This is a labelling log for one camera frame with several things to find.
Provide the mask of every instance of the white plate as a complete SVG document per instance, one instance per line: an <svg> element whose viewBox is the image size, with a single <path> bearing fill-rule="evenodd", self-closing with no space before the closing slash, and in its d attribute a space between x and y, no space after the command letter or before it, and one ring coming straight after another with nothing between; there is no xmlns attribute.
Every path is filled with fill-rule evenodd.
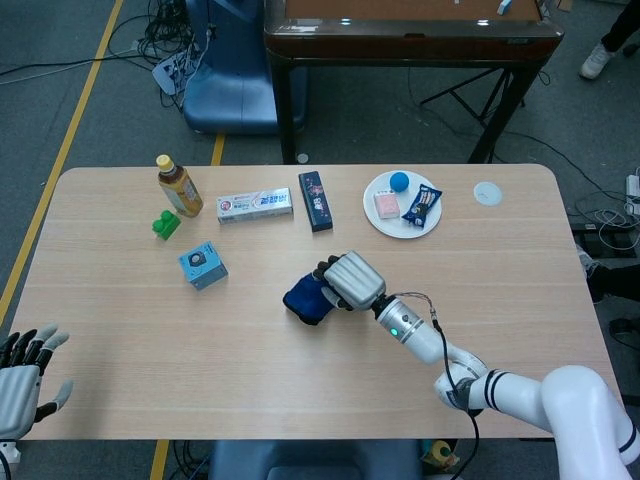
<svg viewBox="0 0 640 480"><path fill-rule="evenodd" d="M396 172L404 172L409 177L409 187L402 193L396 193L398 205L400 206L400 216L398 218L381 220L380 217L378 217L378 212L376 211L373 195L382 190L390 190L391 187L389 187L389 179L391 178L391 175ZM406 170L392 170L374 178L365 189L364 196L362 197L364 213L367 215L371 225L376 227L385 235L395 238L417 238L422 235L426 235L433 230L442 216L442 197L440 197L433 207L431 207L431 210L429 210L424 227L417 227L402 218L402 215L409 211L409 207L411 207L413 199L416 198L418 190L420 189L420 184L424 184L427 187L437 188L422 175Z"/></svg>

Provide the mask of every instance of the green block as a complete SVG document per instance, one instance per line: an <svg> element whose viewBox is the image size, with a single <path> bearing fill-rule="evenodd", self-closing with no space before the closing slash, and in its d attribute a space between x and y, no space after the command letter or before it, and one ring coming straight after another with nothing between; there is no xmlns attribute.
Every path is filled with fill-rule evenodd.
<svg viewBox="0 0 640 480"><path fill-rule="evenodd" d="M151 229L160 238L167 240L178 228L178 225L180 225L180 219L169 210L165 210L160 214L160 218L153 222Z"/></svg>

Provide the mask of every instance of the white shoe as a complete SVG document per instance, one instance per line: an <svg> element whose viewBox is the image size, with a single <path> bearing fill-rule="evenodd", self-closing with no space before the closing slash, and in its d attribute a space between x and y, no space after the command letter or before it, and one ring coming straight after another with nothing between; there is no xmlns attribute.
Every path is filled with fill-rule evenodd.
<svg viewBox="0 0 640 480"><path fill-rule="evenodd" d="M600 262L596 262L591 255L583 250L583 248L576 243L576 250L578 251L578 257L580 258L580 263L582 264L582 269L584 270L584 278L589 278L593 271L596 269Z"/></svg>
<svg viewBox="0 0 640 480"><path fill-rule="evenodd" d="M580 68L580 76L593 80L602 72L602 69L609 63L616 54L609 52L602 43L598 43L591 52L591 55L584 61Z"/></svg>

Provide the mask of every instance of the yellow floor line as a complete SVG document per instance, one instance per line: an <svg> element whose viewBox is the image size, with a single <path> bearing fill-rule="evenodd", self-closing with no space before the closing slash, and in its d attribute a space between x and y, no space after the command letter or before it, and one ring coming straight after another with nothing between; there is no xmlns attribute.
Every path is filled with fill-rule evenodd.
<svg viewBox="0 0 640 480"><path fill-rule="evenodd" d="M222 163L222 151L224 150L225 134L216 135L216 143L213 146L213 155L211 156L211 166L219 167Z"/></svg>
<svg viewBox="0 0 640 480"><path fill-rule="evenodd" d="M100 40L100 45L98 45L98 51L96 52L95 58L102 58L105 54L105 51L107 50L107 42L109 41L109 36L113 31L116 19L118 18L118 14L120 13L122 2L123 0L116 0L115 4L113 5L111 15L109 15L109 20L107 21L104 33L102 34L102 40ZM87 81L84 84L84 88L82 89L82 93L80 94L80 99L78 100L76 109L73 112L73 116L71 117L71 123L69 123L67 133L64 136L64 140L62 140L62 145L60 146L58 156L56 157L56 161L54 162L51 173L49 174L49 179L47 180L47 184L44 187L44 191L42 192L42 196L40 197L40 201L38 202L36 211L31 218L31 223L29 224L27 233L25 234L24 240L22 241L22 246L20 247L20 251L18 252L16 261L13 264L11 273L9 274L7 284L5 285L4 291L2 292L2 297L0 298L0 325L2 325L2 323L4 322L4 318L7 315L7 311L9 310L9 304L11 303L11 299L13 298L13 295L16 291L16 287L18 286L18 282L20 281L20 276L22 275L22 270L27 263L27 257L29 256L29 252L31 252L33 242L35 241L36 235L38 234L38 229L40 228L42 219L44 218L47 207L49 206L49 202L51 201L53 189L55 188L56 182L58 181L58 177L60 177L62 166L67 159L67 155L69 154L69 149L71 148L73 137L75 137L76 135L78 125L80 124L80 119L84 114L84 109L87 106L87 101L89 100L89 95L91 95L91 90L93 89L93 84L95 83L96 76L98 75L98 71L100 70L101 63L102 62L94 62L91 65L91 70L89 70Z"/></svg>
<svg viewBox="0 0 640 480"><path fill-rule="evenodd" d="M156 453L153 454L153 464L151 465L149 480L162 480L164 478L164 467L167 463L168 452L169 440L158 440L156 442Z"/></svg>

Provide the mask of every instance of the desk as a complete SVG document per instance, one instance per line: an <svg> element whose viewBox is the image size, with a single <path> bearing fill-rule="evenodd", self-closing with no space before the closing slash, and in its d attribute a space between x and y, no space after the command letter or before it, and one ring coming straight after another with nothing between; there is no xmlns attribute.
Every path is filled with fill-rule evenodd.
<svg viewBox="0 0 640 480"><path fill-rule="evenodd" d="M385 165L318 166L334 229L313 234L297 186L304 167L192 167L205 199L167 241L151 222L168 207L154 168L74 169L60 179L14 330L58 322L41 399L76 381L64 409L31 439L469 437L425 366L371 313L333 312L318 327L281 302L329 254L356 249L389 291L427 292L447 338L491 368L542 379L565 364L616 383L555 179L535 165L407 165L444 190L429 235L378 233L362 192ZM473 186L503 189L499 207ZM294 215L221 226L218 195L291 187ZM177 257L212 240L229 277L201 292ZM417 311L424 306L412 304ZM492 411L483 437L542 432Z"/></svg>
<svg viewBox="0 0 640 480"><path fill-rule="evenodd" d="M289 72L298 65L501 68L513 76L469 157L482 163L551 57L563 31L535 0L266 0L269 53L284 163L295 163Z"/></svg>

